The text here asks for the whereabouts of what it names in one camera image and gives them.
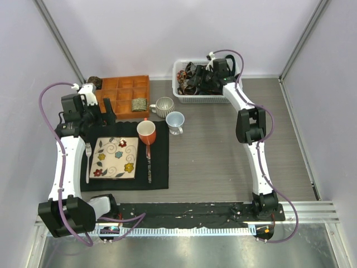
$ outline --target yellow flower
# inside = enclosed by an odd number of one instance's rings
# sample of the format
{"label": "yellow flower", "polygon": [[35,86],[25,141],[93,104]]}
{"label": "yellow flower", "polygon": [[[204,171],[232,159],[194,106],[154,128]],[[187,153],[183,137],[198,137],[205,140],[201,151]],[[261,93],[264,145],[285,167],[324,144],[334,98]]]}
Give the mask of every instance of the yellow flower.
{"label": "yellow flower", "polygon": [[104,159],[105,159],[105,154],[99,154],[99,155],[98,155],[98,159],[99,159],[100,161],[104,160]]}
{"label": "yellow flower", "polygon": [[124,171],[131,173],[134,170],[134,163],[127,163],[124,167]]}

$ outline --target cup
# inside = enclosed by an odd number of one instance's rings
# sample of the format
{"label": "cup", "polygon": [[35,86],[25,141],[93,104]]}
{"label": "cup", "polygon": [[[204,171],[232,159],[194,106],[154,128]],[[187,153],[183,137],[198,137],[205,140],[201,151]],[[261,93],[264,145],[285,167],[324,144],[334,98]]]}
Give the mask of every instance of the cup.
{"label": "cup", "polygon": [[149,120],[142,121],[136,127],[140,140],[146,145],[151,145],[156,139],[155,124]]}
{"label": "cup", "polygon": [[169,113],[175,110],[175,105],[171,98],[162,97],[157,100],[156,104],[150,105],[149,109],[161,118],[166,118]]}
{"label": "cup", "polygon": [[173,135],[179,135],[184,132],[182,129],[184,121],[185,117],[180,112],[171,112],[166,116],[166,123],[170,129],[170,133]]}

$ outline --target square plate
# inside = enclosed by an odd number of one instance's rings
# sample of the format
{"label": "square plate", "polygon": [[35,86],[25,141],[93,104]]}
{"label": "square plate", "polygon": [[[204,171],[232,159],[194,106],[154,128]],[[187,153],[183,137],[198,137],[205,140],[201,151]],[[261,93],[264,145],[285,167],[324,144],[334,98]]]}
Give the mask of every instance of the square plate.
{"label": "square plate", "polygon": [[134,179],[138,138],[97,139],[89,177],[91,179]]}

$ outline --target blue flower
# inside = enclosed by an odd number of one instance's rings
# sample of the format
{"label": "blue flower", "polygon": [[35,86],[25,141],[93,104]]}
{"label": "blue flower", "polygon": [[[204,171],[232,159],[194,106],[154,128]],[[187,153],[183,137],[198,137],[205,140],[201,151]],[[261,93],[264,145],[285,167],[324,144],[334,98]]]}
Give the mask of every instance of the blue flower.
{"label": "blue flower", "polygon": [[115,157],[116,158],[121,158],[123,156],[123,152],[116,152]]}

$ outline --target white fork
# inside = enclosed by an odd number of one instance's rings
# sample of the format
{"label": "white fork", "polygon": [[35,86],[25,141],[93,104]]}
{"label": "white fork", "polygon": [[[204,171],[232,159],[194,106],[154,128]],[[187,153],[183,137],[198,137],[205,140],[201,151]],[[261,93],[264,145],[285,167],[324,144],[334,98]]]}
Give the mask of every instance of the white fork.
{"label": "white fork", "polygon": [[87,156],[87,172],[85,173],[85,182],[89,183],[89,158],[91,156],[91,145],[89,142],[85,144],[85,154]]}

